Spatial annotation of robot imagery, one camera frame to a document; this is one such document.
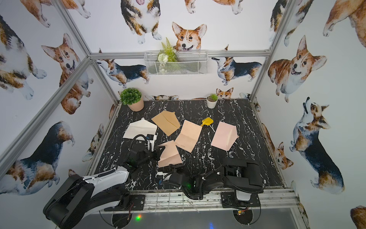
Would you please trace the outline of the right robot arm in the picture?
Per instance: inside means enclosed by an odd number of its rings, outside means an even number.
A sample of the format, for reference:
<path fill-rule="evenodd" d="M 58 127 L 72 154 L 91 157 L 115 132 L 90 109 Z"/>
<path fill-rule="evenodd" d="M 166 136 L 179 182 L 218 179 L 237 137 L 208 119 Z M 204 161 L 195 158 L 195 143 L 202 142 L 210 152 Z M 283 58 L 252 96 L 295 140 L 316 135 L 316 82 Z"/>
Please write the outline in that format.
<path fill-rule="evenodd" d="M 247 209 L 260 205 L 258 194 L 263 193 L 265 182 L 255 161 L 227 157 L 218 168 L 197 176 L 185 174 L 183 168 L 178 164 L 158 169 L 165 173 L 161 184 L 180 189 L 192 200 L 203 200 L 216 188 L 228 188 L 234 193 L 223 196 L 223 207 Z"/>

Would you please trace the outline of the white envelope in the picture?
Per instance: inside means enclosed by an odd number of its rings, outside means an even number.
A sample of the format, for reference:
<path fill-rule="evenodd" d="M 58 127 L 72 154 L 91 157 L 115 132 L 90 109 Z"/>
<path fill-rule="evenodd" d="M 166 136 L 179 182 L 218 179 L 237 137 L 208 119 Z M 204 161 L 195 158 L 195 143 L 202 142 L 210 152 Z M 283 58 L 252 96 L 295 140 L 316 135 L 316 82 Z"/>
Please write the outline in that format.
<path fill-rule="evenodd" d="M 157 125 L 142 118 L 139 121 L 129 124 L 123 138 L 133 139 L 137 135 L 144 135 L 145 137 L 147 137 L 147 135 L 155 135 L 156 131 Z"/>

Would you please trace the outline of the brown kraft envelope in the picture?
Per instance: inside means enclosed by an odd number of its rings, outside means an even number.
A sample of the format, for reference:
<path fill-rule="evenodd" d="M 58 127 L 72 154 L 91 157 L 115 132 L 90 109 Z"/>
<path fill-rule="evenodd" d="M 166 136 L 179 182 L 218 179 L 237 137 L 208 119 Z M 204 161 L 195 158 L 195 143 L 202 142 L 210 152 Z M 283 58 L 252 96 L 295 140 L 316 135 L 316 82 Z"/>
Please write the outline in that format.
<path fill-rule="evenodd" d="M 152 118 L 152 121 L 167 135 L 170 136 L 180 128 L 175 112 L 162 111 Z"/>

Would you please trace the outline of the pink envelope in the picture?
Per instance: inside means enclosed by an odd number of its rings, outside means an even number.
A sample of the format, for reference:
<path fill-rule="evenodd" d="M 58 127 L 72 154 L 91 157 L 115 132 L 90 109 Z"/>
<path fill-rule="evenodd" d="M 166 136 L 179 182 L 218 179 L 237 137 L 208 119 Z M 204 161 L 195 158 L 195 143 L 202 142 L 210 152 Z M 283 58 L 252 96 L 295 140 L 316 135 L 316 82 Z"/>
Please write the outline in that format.
<path fill-rule="evenodd" d="M 211 146 L 229 151 L 238 138 L 236 126 L 219 122 Z"/>

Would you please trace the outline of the cream letter paper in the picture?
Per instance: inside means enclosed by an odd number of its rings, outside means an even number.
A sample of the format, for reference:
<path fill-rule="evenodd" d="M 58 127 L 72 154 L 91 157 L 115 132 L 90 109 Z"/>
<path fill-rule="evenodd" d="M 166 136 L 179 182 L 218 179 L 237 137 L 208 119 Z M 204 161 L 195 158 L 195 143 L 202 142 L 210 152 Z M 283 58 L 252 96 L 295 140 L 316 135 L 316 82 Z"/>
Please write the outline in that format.
<path fill-rule="evenodd" d="M 201 126 L 185 120 L 179 136 L 174 141 L 175 145 L 189 153 L 192 153 L 200 137 L 201 131 Z"/>

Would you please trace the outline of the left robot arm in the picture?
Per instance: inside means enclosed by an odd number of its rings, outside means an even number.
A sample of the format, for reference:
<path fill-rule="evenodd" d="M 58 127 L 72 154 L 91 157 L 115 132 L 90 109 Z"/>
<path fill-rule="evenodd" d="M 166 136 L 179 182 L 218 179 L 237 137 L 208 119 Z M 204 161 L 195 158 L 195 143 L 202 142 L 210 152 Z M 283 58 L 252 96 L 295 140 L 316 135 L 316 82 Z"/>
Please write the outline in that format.
<path fill-rule="evenodd" d="M 123 184 L 150 161 L 159 161 L 165 146 L 131 146 L 127 159 L 99 174 L 67 178 L 43 208 L 45 217 L 60 229 L 72 229 L 86 216 L 108 208 L 132 210 L 134 201 Z"/>

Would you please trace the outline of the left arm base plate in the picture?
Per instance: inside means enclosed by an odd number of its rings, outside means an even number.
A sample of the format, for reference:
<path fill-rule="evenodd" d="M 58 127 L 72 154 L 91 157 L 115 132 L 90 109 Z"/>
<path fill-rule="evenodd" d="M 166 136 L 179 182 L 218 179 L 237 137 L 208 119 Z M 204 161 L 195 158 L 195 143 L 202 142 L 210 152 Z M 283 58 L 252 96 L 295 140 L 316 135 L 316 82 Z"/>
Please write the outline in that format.
<path fill-rule="evenodd" d="M 104 209 L 104 211 L 130 211 L 130 210 L 143 210 L 145 195 L 127 195 L 122 197 L 119 204 L 115 207 L 109 207 Z"/>

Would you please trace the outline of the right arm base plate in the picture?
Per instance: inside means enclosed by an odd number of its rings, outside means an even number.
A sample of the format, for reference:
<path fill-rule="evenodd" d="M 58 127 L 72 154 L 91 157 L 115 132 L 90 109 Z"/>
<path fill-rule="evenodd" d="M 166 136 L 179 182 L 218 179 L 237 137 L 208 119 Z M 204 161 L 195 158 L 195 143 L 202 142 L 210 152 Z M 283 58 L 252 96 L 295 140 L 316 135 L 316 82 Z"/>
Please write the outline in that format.
<path fill-rule="evenodd" d="M 246 209 L 261 206 L 259 196 L 255 193 L 232 191 L 222 192 L 220 195 L 223 208 Z"/>

